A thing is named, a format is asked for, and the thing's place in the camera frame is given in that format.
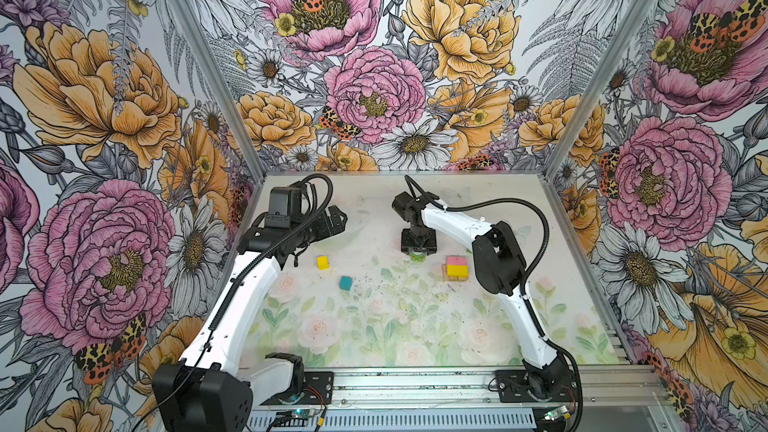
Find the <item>green owl number toy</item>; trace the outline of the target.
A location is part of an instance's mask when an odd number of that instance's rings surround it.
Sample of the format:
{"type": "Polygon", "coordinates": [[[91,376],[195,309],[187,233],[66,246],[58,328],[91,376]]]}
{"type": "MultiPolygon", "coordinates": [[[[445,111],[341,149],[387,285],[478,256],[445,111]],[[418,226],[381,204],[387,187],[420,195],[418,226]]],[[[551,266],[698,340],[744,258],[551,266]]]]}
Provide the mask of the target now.
{"type": "Polygon", "coordinates": [[[424,253],[416,252],[412,252],[409,257],[412,262],[423,262],[426,259],[426,255],[424,253]]]}

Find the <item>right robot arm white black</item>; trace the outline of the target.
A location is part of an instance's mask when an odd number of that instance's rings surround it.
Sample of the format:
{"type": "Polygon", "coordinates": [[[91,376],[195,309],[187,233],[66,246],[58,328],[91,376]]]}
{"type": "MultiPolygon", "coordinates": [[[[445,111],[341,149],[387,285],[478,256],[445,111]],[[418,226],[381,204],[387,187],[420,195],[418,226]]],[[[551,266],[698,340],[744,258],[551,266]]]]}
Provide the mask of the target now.
{"type": "Polygon", "coordinates": [[[498,198],[469,206],[450,207],[430,192],[419,196],[402,192],[395,196],[392,208],[409,224],[401,234],[404,253],[435,253],[438,233],[452,237],[472,251],[479,285],[499,297],[516,334],[526,371],[525,392],[535,400],[547,401],[567,387],[577,393],[581,391],[576,360],[570,352],[553,342],[527,291],[530,275],[543,259],[550,239],[549,223],[541,209],[519,198],[498,198]],[[490,223],[467,214],[500,204],[523,206],[540,220],[543,239],[531,261],[525,258],[508,223],[490,223]]]}

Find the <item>yellow long wood block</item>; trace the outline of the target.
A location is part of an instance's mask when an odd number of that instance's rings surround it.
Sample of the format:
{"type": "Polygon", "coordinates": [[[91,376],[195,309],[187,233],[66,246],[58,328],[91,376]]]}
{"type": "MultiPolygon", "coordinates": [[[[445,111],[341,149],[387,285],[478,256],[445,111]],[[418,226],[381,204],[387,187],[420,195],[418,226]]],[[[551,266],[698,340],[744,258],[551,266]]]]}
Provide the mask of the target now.
{"type": "Polygon", "coordinates": [[[447,281],[467,281],[469,268],[466,265],[447,264],[444,276],[447,281]]]}

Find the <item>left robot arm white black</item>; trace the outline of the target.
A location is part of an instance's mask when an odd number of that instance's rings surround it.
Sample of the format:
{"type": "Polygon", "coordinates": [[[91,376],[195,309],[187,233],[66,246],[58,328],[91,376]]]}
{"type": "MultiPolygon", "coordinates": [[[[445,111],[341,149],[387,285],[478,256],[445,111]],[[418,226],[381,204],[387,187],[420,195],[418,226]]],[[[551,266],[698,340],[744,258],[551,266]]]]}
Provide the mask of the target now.
{"type": "Polygon", "coordinates": [[[271,190],[267,211],[239,239],[231,275],[201,331],[176,363],[154,375],[162,430],[243,431],[253,407],[302,397],[305,368],[297,355],[270,353],[248,379],[238,371],[248,333],[288,258],[345,230],[347,217],[332,196],[332,181],[321,173],[271,190]]]}

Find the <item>pink wood block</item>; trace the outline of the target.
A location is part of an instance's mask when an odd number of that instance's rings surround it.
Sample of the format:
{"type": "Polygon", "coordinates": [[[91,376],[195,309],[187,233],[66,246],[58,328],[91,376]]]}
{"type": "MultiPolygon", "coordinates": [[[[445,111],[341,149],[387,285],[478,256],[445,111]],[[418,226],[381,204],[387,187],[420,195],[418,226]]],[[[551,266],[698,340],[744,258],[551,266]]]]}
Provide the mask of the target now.
{"type": "Polygon", "coordinates": [[[467,259],[464,256],[448,256],[446,264],[451,266],[467,267],[467,259]]]}

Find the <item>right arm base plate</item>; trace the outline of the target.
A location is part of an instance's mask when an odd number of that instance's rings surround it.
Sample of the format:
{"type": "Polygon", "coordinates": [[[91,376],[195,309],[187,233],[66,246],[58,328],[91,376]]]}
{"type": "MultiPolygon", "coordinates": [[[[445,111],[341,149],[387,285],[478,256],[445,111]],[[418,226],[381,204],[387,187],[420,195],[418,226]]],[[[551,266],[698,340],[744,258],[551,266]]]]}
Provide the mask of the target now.
{"type": "Polygon", "coordinates": [[[563,402],[575,404],[581,388],[572,372],[567,372],[556,385],[536,386],[524,369],[500,369],[493,372],[487,390],[498,395],[501,403],[563,402]]]}

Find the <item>yellow small cube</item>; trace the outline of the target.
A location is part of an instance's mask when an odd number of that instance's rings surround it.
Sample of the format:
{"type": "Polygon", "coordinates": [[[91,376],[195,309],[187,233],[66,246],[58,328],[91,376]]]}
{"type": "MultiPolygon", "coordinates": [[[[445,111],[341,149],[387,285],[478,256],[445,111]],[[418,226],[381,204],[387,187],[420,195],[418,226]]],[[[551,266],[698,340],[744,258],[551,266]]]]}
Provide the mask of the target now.
{"type": "Polygon", "coordinates": [[[329,260],[327,256],[318,256],[316,259],[317,268],[321,271],[328,270],[330,268],[329,260]]]}

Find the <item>teal small cube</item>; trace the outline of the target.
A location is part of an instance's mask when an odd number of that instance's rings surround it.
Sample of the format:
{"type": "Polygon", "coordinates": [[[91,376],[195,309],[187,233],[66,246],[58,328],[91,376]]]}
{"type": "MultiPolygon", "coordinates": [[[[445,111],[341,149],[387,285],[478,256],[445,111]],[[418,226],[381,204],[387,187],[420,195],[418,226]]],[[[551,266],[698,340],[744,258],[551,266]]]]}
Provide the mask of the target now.
{"type": "Polygon", "coordinates": [[[339,288],[343,291],[350,291],[353,286],[353,279],[348,276],[342,276],[339,281],[339,288]]]}

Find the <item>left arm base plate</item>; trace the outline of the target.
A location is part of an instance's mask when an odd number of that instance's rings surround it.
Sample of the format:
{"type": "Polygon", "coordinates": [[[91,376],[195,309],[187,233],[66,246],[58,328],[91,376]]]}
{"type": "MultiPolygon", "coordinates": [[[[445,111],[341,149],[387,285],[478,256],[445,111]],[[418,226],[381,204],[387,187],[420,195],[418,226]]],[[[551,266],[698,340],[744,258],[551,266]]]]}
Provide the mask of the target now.
{"type": "Polygon", "coordinates": [[[261,403],[262,406],[330,405],[333,397],[335,374],[333,372],[309,371],[304,373],[302,390],[276,394],[261,403]]]}

